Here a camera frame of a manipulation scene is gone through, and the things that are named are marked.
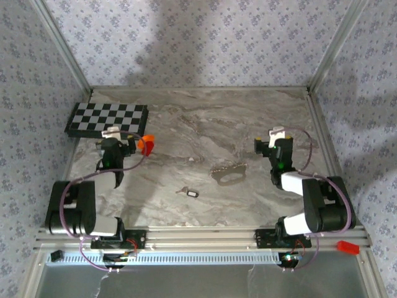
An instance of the patterned wallpaper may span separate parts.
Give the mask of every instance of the patterned wallpaper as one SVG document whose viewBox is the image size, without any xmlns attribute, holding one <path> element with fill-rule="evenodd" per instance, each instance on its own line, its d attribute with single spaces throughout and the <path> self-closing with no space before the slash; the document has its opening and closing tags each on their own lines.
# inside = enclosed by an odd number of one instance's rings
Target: patterned wallpaper
<svg viewBox="0 0 397 298">
<path fill-rule="evenodd" d="M 397 2 L 370 1 L 318 91 L 359 219 L 397 297 Z"/>
<path fill-rule="evenodd" d="M 91 85 L 302 86 L 351 0 L 46 0 Z"/>
<path fill-rule="evenodd" d="M 0 297 L 14 297 L 84 98 L 29 2 L 0 1 L 0 12 Z"/>
</svg>

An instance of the red object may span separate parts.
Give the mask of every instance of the red object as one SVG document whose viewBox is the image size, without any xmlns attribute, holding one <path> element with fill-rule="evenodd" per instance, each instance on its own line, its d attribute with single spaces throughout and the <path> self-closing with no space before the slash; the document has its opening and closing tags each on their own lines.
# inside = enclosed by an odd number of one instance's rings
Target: red object
<svg viewBox="0 0 397 298">
<path fill-rule="evenodd" d="M 153 150 L 154 143 L 151 142 L 151 141 L 148 141 L 148 142 L 145 142 L 145 143 L 146 143 L 146 156 L 149 156 L 149 154 Z"/>
<path fill-rule="evenodd" d="M 342 240 L 337 243 L 336 248 L 337 250 L 350 253 L 351 255 L 357 255 L 360 253 L 360 247 L 358 245 Z"/>
</svg>

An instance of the vent grille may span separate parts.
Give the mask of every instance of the vent grille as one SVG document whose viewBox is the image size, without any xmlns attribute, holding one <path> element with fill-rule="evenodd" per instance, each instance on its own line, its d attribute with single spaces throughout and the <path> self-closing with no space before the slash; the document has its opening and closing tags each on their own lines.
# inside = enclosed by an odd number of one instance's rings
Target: vent grille
<svg viewBox="0 0 397 298">
<path fill-rule="evenodd" d="M 87 253 L 87 257 L 95 264 L 103 264 L 100 253 Z M 50 255 L 47 265 L 79 265 L 87 264 L 79 253 L 65 253 L 63 260 L 51 262 Z M 260 253 L 140 253 L 137 258 L 129 258 L 125 263 L 130 265 L 211 265 L 211 264 L 280 264 L 279 254 L 273 252 Z"/>
</svg>

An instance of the robotic arm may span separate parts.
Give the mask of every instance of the robotic arm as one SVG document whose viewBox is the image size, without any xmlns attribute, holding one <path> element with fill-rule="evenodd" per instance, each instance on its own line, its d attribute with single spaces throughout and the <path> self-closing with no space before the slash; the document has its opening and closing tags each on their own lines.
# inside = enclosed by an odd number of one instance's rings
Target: robotic arm
<svg viewBox="0 0 397 298">
<path fill-rule="evenodd" d="M 123 169 L 125 157 L 136 151 L 135 139 L 127 138 L 127 144 L 121 142 L 118 127 L 109 127 L 102 132 L 105 139 L 96 143 L 102 153 L 97 170 Z M 125 230 L 121 219 L 96 214 L 96 196 L 117 188 L 124 177 L 123 171 L 111 171 L 74 184 L 69 188 L 64 204 L 67 226 L 77 235 L 98 236 L 103 240 L 124 242 Z M 57 181 L 53 185 L 48 205 L 45 228 L 50 234 L 66 234 L 60 220 L 60 200 L 69 181 Z"/>
<path fill-rule="evenodd" d="M 347 211 L 337 191 L 327 181 L 302 176 L 292 166 L 293 138 L 285 136 L 283 127 L 274 127 L 269 131 L 269 137 L 269 142 L 255 139 L 255 152 L 269 159 L 272 183 L 279 189 L 303 196 L 304 203 L 303 213 L 281 217 L 276 223 L 275 233 L 279 245 L 284 247 L 284 240 L 294 235 L 341 230 L 347 222 Z M 328 179 L 347 198 L 352 211 L 349 228 L 354 228 L 356 218 L 342 178 L 333 176 Z"/>
</svg>

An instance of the cable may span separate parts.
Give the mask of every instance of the cable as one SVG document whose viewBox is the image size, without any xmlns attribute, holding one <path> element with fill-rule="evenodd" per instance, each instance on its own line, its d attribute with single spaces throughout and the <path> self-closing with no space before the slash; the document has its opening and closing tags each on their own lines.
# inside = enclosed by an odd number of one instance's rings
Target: cable
<svg viewBox="0 0 397 298">
<path fill-rule="evenodd" d="M 277 130 L 276 132 L 272 132 L 271 134 L 274 135 L 274 134 L 276 134 L 276 133 L 278 133 L 278 132 L 283 132 L 283 131 L 286 131 L 286 130 L 299 130 L 299 131 L 303 132 L 305 135 L 308 136 L 309 141 L 310 141 L 310 149 L 309 149 L 308 160 L 306 161 L 306 164 L 302 167 L 302 169 L 299 169 L 299 170 L 298 170 L 298 174 L 300 174 L 300 175 L 302 175 L 302 176 L 306 176 L 306 177 L 313 177 L 313 178 L 325 180 L 325 181 L 328 182 L 329 185 L 331 185 L 331 187 L 332 187 L 333 189 L 335 189 L 335 191 L 339 194 L 339 196 L 341 197 L 343 203 L 345 204 L 346 213 L 347 213 L 347 220 L 346 220 L 346 224 L 345 224 L 345 226 L 342 228 L 342 230 L 336 231 L 336 232 L 330 232 L 330 233 L 335 234 L 335 233 L 344 233 L 344 232 L 346 232 L 346 231 L 349 229 L 349 227 L 350 227 L 350 225 L 351 225 L 351 223 L 352 223 L 352 209 L 350 208 L 349 201 L 347 200 L 345 194 L 344 194 L 344 193 L 342 192 L 342 190 L 338 187 L 338 185 L 336 185 L 335 183 L 333 183 L 333 182 L 332 182 L 330 179 L 328 179 L 327 177 L 324 177 L 324 176 L 321 176 L 321 175 L 318 175 L 318 174 L 309 174 L 309 173 L 303 173 L 303 172 L 302 172 L 302 171 L 304 171 L 304 170 L 308 167 L 308 165 L 309 165 L 309 163 L 310 163 L 310 161 L 311 161 L 311 156 L 312 156 L 312 153 L 313 153 L 313 139 L 312 139 L 312 137 L 310 136 L 310 134 L 309 134 L 305 129 L 301 129 L 300 127 L 284 127 L 283 129 Z"/>
<path fill-rule="evenodd" d="M 342 190 L 338 187 L 338 185 L 336 185 L 335 183 L 333 183 L 330 179 L 328 179 L 327 177 L 323 177 L 317 174 L 308 174 L 308 173 L 302 173 L 299 172 L 300 175 L 302 176 L 306 176 L 306 177 L 314 177 L 314 178 L 318 178 L 318 179 L 322 179 L 328 182 L 329 185 L 331 185 L 331 187 L 333 189 L 335 189 L 335 191 L 339 194 L 339 196 L 341 197 L 343 204 L 345 204 L 345 208 L 346 208 L 346 213 L 347 213 L 347 220 L 346 220 L 346 224 L 344 225 L 344 227 L 342 228 L 342 230 L 340 231 L 335 231 L 335 232 L 329 232 L 329 233 L 333 233 L 333 234 L 342 234 L 344 232 L 346 232 L 351 223 L 352 223 L 352 209 L 350 208 L 350 204 L 349 201 L 347 200 L 345 194 L 342 192 Z"/>
<path fill-rule="evenodd" d="M 84 243 L 84 241 L 87 240 L 87 239 L 91 239 L 91 237 L 90 237 L 90 238 L 86 238 L 86 237 L 84 236 L 83 239 L 81 239 L 81 241 L 80 241 L 80 244 L 79 244 L 79 251 L 80 251 L 81 256 L 82 256 L 92 267 L 95 267 L 95 268 L 97 268 L 98 270 L 101 270 L 101 271 L 109 271 L 109 269 L 100 267 L 100 266 L 96 265 L 94 262 L 90 261 L 90 259 L 83 253 L 83 243 Z"/>
<path fill-rule="evenodd" d="M 307 135 L 308 138 L 309 138 L 309 141 L 310 141 L 310 149 L 309 149 L 309 157 L 308 157 L 308 160 L 307 160 L 307 162 L 305 163 L 305 165 L 302 167 L 302 169 L 299 169 L 299 170 L 298 170 L 298 171 L 304 171 L 304 170 L 308 167 L 308 165 L 309 165 L 309 163 L 310 163 L 310 160 L 311 160 L 311 155 L 312 155 L 312 153 L 313 153 L 313 139 L 311 138 L 310 134 L 309 134 L 306 130 L 301 129 L 300 127 L 284 127 L 283 129 L 277 130 L 277 131 L 275 131 L 275 132 L 271 132 L 270 134 L 275 135 L 275 134 L 277 134 L 277 133 L 279 133 L 279 132 L 284 132 L 284 131 L 286 131 L 286 130 L 299 130 L 300 132 L 303 132 L 305 135 Z"/>
<path fill-rule="evenodd" d="M 344 233 L 344 232 L 346 232 L 346 231 L 349 229 L 349 227 L 350 227 L 350 225 L 351 225 L 351 222 L 352 222 L 352 210 L 351 210 L 351 208 L 350 208 L 349 201 L 347 200 L 345 194 L 344 194 L 344 193 L 342 192 L 342 190 L 338 187 L 338 185 L 336 185 L 335 183 L 333 183 L 333 182 L 332 182 L 330 179 L 328 179 L 327 177 L 324 177 L 324 176 L 321 176 L 321 175 L 318 175 L 318 174 L 309 174 L 309 173 L 303 173 L 303 172 L 302 172 L 302 171 L 304 171 L 304 170 L 308 167 L 308 165 L 309 165 L 309 163 L 310 163 L 310 161 L 311 161 L 311 156 L 312 156 L 312 153 L 313 153 L 313 139 L 312 139 L 312 137 L 310 136 L 310 134 L 309 134 L 305 129 L 301 129 L 301 128 L 299 128 L 299 127 L 284 127 L 284 129 L 278 130 L 278 131 L 273 132 L 273 133 L 271 133 L 271 134 L 274 135 L 274 134 L 276 134 L 277 132 L 283 132 L 283 131 L 286 131 L 287 129 L 289 129 L 289 130 L 299 130 L 299 131 L 303 132 L 305 135 L 308 136 L 309 141 L 310 141 L 309 156 L 308 156 L 308 159 L 307 159 L 305 165 L 302 167 L 302 169 L 299 169 L 299 170 L 298 170 L 298 174 L 300 174 L 300 175 L 302 175 L 302 176 L 306 176 L 306 177 L 313 177 L 313 178 L 325 180 L 325 181 L 328 182 L 329 185 L 331 185 L 331 187 L 332 187 L 333 189 L 335 189 L 335 191 L 339 194 L 339 196 L 341 197 L 343 203 L 345 204 L 345 207 L 346 207 L 346 214 L 347 214 L 347 220 L 346 220 L 346 224 L 345 224 L 345 226 L 342 228 L 342 230 L 336 231 L 336 232 L 330 232 L 330 233 L 332 233 L 332 234 L 338 234 L 338 233 Z M 293 268 L 293 269 L 291 269 L 291 271 L 299 270 L 299 269 L 305 268 L 305 267 L 307 267 L 309 264 L 311 264 L 311 263 L 316 259 L 317 255 L 318 255 L 318 251 L 319 251 L 319 240 L 318 240 L 317 235 L 311 234 L 311 236 L 312 236 L 312 237 L 316 237 L 316 251 L 314 252 L 314 255 L 313 255 L 312 259 L 310 259 L 310 261 L 307 262 L 306 264 L 304 264 L 303 266 L 300 266 L 300 267 L 298 267 L 298 268 Z"/>
<path fill-rule="evenodd" d="M 311 259 L 309 260 L 309 262 L 307 262 L 306 264 L 304 264 L 304 265 L 302 265 L 302 266 L 300 266 L 300 267 L 297 267 L 297 268 L 291 268 L 291 272 L 294 272 L 295 270 L 303 269 L 303 268 L 309 266 L 309 265 L 317 258 L 318 251 L 320 250 L 320 242 L 319 242 L 319 240 L 318 240 L 317 235 L 312 234 L 311 236 L 316 238 L 316 250 L 314 251 L 313 257 L 311 257 Z"/>
<path fill-rule="evenodd" d="M 98 171 L 98 172 L 89 174 L 89 175 L 87 175 L 87 176 L 74 179 L 74 180 L 70 181 L 70 182 L 68 183 L 68 185 L 66 185 L 65 189 L 64 189 L 63 192 L 62 192 L 61 199 L 60 199 L 60 221 L 61 221 L 62 227 L 63 227 L 64 230 L 66 231 L 66 234 L 68 234 L 68 236 L 71 237 L 71 238 L 79 238 L 80 235 L 73 234 L 73 233 L 70 231 L 70 229 L 69 229 L 69 227 L 68 227 L 68 225 L 67 225 L 67 223 L 66 223 L 66 219 L 65 219 L 64 204 L 65 204 L 65 199 L 66 199 L 66 195 L 67 195 L 67 193 L 68 193 L 68 191 L 69 191 L 69 188 L 70 188 L 72 185 L 74 185 L 74 184 L 83 182 L 84 180 L 87 180 L 87 179 L 89 179 L 89 178 L 98 176 L 98 175 L 100 175 L 100 174 L 109 173 L 109 172 L 130 171 L 131 169 L 135 169 L 136 167 L 138 167 L 139 165 L 141 165 L 142 162 L 143 162 L 143 160 L 146 158 L 146 148 L 147 148 L 147 147 L 146 147 L 146 142 L 143 140 L 143 138 L 142 138 L 140 135 L 138 135 L 137 133 L 126 132 L 126 131 L 123 131 L 123 130 L 119 131 L 118 133 L 125 133 L 125 134 L 128 134 L 128 135 L 133 135 L 134 137 L 136 137 L 136 138 L 142 140 L 142 142 L 143 142 L 143 155 L 142 155 L 142 158 L 139 160 L 139 162 L 137 162 L 135 165 L 133 165 L 133 166 L 131 166 L 131 167 L 129 167 L 129 168 L 125 168 L 125 169 L 105 169 L 105 170 L 103 170 L 103 171 Z M 95 238 L 95 237 L 90 236 L 90 235 L 85 235 L 85 236 L 83 236 L 83 238 L 82 238 L 82 240 L 80 241 L 80 244 L 79 244 L 79 251 L 80 251 L 80 254 L 81 254 L 81 256 L 82 256 L 91 266 L 95 267 L 96 269 L 101 270 L 101 271 L 109 271 L 109 269 L 100 267 L 100 266 L 96 265 L 95 263 L 93 263 L 92 261 L 90 261 L 89 258 L 83 253 L 83 243 L 84 243 L 84 241 L 87 240 L 87 239 L 93 239 L 93 238 Z"/>
<path fill-rule="evenodd" d="M 71 238 L 79 238 L 80 236 L 77 235 L 77 234 L 72 233 L 72 232 L 70 231 L 68 225 L 66 224 L 64 204 L 65 204 L 65 198 L 66 198 L 66 195 L 67 195 L 67 193 L 68 193 L 68 191 L 69 191 L 69 188 L 70 188 L 72 185 L 74 185 L 74 184 L 83 182 L 84 180 L 87 180 L 87 179 L 89 179 L 89 178 L 98 176 L 98 175 L 100 175 L 100 174 L 109 173 L 109 172 L 130 171 L 131 169 L 135 169 L 136 167 L 138 167 L 139 165 L 141 165 L 141 163 L 143 162 L 143 160 L 146 158 L 146 142 L 143 140 L 143 138 L 142 138 L 140 135 L 138 135 L 137 133 L 126 132 L 126 131 L 119 131 L 118 133 L 126 133 L 126 134 L 129 134 L 129 135 L 133 135 L 134 137 L 137 137 L 137 138 L 139 138 L 140 140 L 142 140 L 142 142 L 143 142 L 143 155 L 142 155 L 142 158 L 140 159 L 139 162 L 137 162 L 135 165 L 133 165 L 133 166 L 131 166 L 131 167 L 129 167 L 129 168 L 125 168 L 125 169 L 105 169 L 105 170 L 103 170 L 103 171 L 98 171 L 98 172 L 89 174 L 89 175 L 87 175 L 87 176 L 74 179 L 74 180 L 70 181 L 68 185 L 66 185 L 65 189 L 64 189 L 63 192 L 62 192 L 62 196 L 61 196 L 61 200 L 60 200 L 60 220 L 61 220 L 62 227 L 63 227 L 63 228 L 65 229 L 65 231 L 66 231 L 66 234 L 68 234 L 68 236 L 71 237 Z"/>
</svg>

